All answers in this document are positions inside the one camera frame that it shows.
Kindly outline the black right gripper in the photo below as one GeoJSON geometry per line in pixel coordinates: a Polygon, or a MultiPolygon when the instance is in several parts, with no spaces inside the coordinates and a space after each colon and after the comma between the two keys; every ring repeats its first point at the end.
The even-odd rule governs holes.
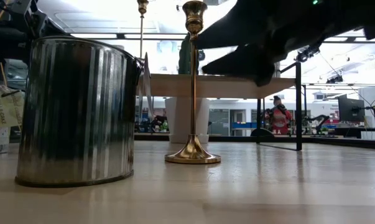
{"type": "Polygon", "coordinates": [[[234,52],[202,67],[203,73],[270,83],[275,61],[293,50],[323,42],[323,0],[270,0],[267,42],[251,43],[268,28],[267,0],[237,0],[231,10],[195,40],[198,49],[239,45],[234,52]]]}

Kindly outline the tallest gold candlestick holder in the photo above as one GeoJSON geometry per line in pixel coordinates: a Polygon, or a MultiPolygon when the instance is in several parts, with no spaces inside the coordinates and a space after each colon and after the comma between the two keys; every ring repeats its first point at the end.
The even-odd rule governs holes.
{"type": "Polygon", "coordinates": [[[140,14],[140,58],[142,58],[143,54],[143,34],[144,34],[144,16],[147,12],[147,5],[149,4],[148,0],[137,0],[138,3],[138,11],[140,14]]]}

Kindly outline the white hexagonal plant pot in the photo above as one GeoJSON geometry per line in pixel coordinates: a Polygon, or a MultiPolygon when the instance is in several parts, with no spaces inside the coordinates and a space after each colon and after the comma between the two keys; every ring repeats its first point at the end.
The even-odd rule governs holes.
{"type": "MultiPolygon", "coordinates": [[[[173,97],[165,100],[167,122],[169,125],[169,141],[174,144],[187,142],[190,134],[191,102],[189,97],[173,97]]],[[[209,141],[210,101],[207,98],[197,98],[196,134],[201,144],[209,141]]]]}

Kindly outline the person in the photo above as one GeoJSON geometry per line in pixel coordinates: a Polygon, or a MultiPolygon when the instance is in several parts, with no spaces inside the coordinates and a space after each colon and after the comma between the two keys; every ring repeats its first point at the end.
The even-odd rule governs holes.
{"type": "Polygon", "coordinates": [[[274,106],[265,110],[264,118],[269,121],[271,131],[275,135],[289,134],[289,126],[293,120],[292,115],[282,103],[281,98],[274,96],[274,106]]]}

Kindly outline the wooden riser shelf black legs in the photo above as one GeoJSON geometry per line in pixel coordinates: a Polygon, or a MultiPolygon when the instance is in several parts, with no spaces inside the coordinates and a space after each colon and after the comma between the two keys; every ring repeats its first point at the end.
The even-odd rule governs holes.
{"type": "MultiPolygon", "coordinates": [[[[300,100],[300,81],[295,78],[272,78],[269,84],[257,86],[243,78],[216,75],[197,76],[197,97],[223,99],[256,99],[260,100],[290,87],[295,87],[297,99],[300,100]]],[[[151,93],[161,97],[190,96],[190,75],[153,74],[150,79],[151,93]]]]}

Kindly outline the black background table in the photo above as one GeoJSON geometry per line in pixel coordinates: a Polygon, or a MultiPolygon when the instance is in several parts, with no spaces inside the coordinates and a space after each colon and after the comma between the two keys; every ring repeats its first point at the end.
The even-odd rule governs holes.
{"type": "Polygon", "coordinates": [[[375,128],[365,128],[365,127],[334,128],[334,135],[343,136],[344,138],[361,139],[362,132],[375,133],[375,128]]]}

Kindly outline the glass jar candle paper tag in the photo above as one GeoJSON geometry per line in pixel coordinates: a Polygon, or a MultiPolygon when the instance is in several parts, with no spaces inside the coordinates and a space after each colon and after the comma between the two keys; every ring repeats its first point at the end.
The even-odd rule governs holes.
{"type": "Polygon", "coordinates": [[[11,143],[21,138],[24,93],[0,85],[0,154],[8,153],[11,143]]]}

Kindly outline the short gold candlestick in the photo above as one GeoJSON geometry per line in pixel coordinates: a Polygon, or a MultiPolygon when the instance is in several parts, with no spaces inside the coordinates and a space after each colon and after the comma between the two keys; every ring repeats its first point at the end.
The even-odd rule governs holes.
{"type": "Polygon", "coordinates": [[[196,134],[198,52],[194,41],[203,29],[203,14],[208,7],[203,1],[191,0],[187,1],[182,9],[186,16],[185,27],[190,34],[190,134],[184,147],[175,154],[165,155],[165,161],[178,164],[215,164],[221,162],[221,156],[207,152],[196,134]]]}

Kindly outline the blue storage bins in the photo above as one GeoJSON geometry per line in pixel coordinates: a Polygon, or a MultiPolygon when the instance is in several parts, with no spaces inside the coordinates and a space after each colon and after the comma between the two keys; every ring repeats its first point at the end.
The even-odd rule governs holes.
{"type": "Polygon", "coordinates": [[[256,129],[257,123],[252,122],[234,122],[232,129],[256,129]]]}

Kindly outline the black computer monitor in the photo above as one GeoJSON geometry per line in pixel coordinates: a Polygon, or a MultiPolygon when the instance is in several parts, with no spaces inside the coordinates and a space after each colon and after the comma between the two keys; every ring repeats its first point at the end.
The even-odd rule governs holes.
{"type": "Polygon", "coordinates": [[[345,96],[338,97],[340,121],[363,122],[365,117],[364,101],[350,99],[345,96]]]}

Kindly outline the green cactus plant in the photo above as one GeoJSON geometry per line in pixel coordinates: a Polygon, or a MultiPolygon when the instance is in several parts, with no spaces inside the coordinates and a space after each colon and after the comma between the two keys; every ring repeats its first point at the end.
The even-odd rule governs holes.
{"type": "Polygon", "coordinates": [[[187,33],[179,50],[178,74],[190,74],[191,68],[191,43],[190,34],[187,33]]]}

